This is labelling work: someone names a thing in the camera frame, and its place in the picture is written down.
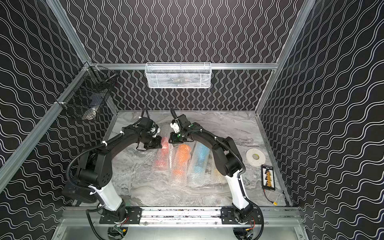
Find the red wine glass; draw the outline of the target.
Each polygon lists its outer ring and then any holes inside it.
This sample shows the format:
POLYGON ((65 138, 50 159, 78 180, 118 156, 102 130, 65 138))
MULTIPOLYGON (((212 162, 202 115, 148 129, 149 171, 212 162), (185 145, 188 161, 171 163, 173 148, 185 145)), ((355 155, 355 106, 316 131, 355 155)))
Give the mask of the red wine glass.
POLYGON ((162 148, 158 150, 155 161, 154 161, 154 170, 155 171, 166 171, 169 167, 169 138, 162 138, 162 148))

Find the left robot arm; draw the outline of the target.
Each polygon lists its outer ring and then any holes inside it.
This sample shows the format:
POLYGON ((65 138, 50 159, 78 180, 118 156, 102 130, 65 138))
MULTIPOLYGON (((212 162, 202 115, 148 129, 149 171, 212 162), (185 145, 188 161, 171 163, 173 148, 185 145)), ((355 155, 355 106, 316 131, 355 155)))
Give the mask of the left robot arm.
POLYGON ((84 149, 67 166, 63 195, 83 203, 99 202, 104 216, 115 223, 124 222, 128 214, 112 183, 112 160, 132 144, 143 144, 145 151, 162 148, 159 132, 153 120, 140 117, 115 137, 84 149))

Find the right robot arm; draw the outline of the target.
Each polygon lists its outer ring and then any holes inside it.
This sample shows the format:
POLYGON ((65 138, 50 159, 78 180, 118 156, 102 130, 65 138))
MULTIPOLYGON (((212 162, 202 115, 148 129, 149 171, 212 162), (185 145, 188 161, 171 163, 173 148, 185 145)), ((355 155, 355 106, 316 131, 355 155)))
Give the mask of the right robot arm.
POLYGON ((230 137, 219 137, 199 123, 191 123, 184 114, 178 116, 174 109, 171 109, 171 115, 171 128, 174 131, 170 134, 169 143, 181 144, 191 139, 209 148, 216 169, 226 178, 229 185, 235 220, 241 224, 257 220, 259 225, 263 225, 264 216, 260 207, 252 202, 246 193, 242 178, 246 167, 234 140, 230 137))

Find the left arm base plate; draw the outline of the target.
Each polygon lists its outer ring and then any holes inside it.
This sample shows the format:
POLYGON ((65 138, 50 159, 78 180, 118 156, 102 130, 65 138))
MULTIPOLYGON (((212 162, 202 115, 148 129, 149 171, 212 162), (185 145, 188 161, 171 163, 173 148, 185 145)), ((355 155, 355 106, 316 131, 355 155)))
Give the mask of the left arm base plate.
POLYGON ((140 207, 120 208, 117 211, 103 210, 99 224, 139 224, 141 220, 142 209, 140 207))

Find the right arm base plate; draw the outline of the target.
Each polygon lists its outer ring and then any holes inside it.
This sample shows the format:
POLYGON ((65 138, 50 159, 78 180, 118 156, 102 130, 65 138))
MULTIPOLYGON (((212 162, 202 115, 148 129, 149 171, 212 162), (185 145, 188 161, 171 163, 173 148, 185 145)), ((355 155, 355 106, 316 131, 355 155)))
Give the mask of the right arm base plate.
POLYGON ((248 206, 244 210, 235 207, 223 207, 220 211, 223 225, 260 225, 261 213, 258 209, 248 206))

